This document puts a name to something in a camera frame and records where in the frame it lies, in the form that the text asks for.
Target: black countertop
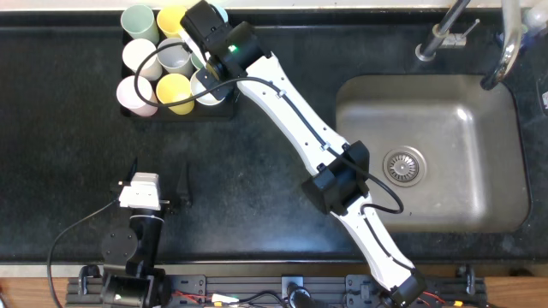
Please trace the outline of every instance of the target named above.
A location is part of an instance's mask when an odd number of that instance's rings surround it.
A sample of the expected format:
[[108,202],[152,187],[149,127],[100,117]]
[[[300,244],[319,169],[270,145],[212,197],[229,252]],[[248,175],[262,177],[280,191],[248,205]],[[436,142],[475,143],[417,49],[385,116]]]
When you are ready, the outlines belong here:
[[[122,66],[119,13],[4,13],[0,18],[0,261],[44,262],[61,230],[102,207],[109,184],[135,157],[140,171],[174,189],[190,163],[194,206],[168,216],[160,263],[222,260],[359,261],[344,227],[301,191],[308,174],[291,144],[254,103],[238,101],[221,122],[133,122],[120,116],[115,91]],[[414,47],[443,14],[382,11],[232,12],[257,33],[328,125],[339,87],[363,74],[483,74],[498,59],[500,13],[467,12],[482,24],[462,50],[434,62]],[[514,233],[401,233],[415,262],[548,259],[548,91],[546,39],[521,55],[505,83],[514,93],[527,165],[531,211]],[[100,239],[127,225],[109,209],[71,231],[57,247],[64,263],[100,262]]]

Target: wooden surface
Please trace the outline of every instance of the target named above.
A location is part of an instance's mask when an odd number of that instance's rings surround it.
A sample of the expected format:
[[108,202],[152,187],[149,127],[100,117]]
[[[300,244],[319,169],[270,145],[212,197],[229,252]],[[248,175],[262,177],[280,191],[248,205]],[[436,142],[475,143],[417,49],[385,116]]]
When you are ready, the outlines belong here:
[[[548,278],[488,277],[489,300],[506,308],[548,308]],[[67,278],[55,278],[57,296],[64,304]],[[6,308],[56,308],[45,278],[0,278]]]

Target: faucet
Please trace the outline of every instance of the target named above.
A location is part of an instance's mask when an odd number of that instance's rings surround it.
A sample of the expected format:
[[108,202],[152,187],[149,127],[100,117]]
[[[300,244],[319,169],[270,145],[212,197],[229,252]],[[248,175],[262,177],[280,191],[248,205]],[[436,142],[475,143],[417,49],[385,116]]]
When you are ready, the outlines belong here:
[[[431,61],[436,56],[436,50],[442,46],[450,35],[450,29],[462,11],[470,3],[470,0],[456,0],[442,21],[432,28],[426,42],[419,44],[415,49],[415,55],[421,61]],[[521,46],[521,11],[519,0],[501,0],[504,22],[503,52],[495,67],[486,74],[480,84],[484,90],[491,90],[506,77],[517,58]]]

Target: cable clip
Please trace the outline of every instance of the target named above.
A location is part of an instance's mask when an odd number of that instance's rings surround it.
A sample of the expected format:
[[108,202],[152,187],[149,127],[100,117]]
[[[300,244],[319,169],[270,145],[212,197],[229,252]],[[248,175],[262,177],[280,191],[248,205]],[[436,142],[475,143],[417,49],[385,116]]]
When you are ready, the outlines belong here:
[[321,146],[322,151],[325,151],[327,149],[331,148],[331,144],[327,141],[325,141],[325,145]]
[[276,94],[276,97],[277,98],[282,98],[282,96],[284,96],[287,92],[285,90],[280,90],[280,92],[278,94]]

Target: small robot arm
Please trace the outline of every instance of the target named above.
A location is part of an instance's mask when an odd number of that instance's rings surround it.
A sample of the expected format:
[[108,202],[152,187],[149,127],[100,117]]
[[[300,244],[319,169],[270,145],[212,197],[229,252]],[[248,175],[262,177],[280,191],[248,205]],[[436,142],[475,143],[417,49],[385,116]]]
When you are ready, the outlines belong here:
[[232,28],[206,1],[200,1],[187,11],[182,26],[183,40],[215,79],[243,79],[237,82],[241,93],[276,123],[298,151],[311,175],[303,190],[348,230],[385,290],[384,306],[406,307],[415,301],[426,289],[425,280],[398,250],[375,209],[367,206],[372,203],[367,178],[348,165],[367,172],[367,148],[361,142],[349,145],[319,118],[248,23]]

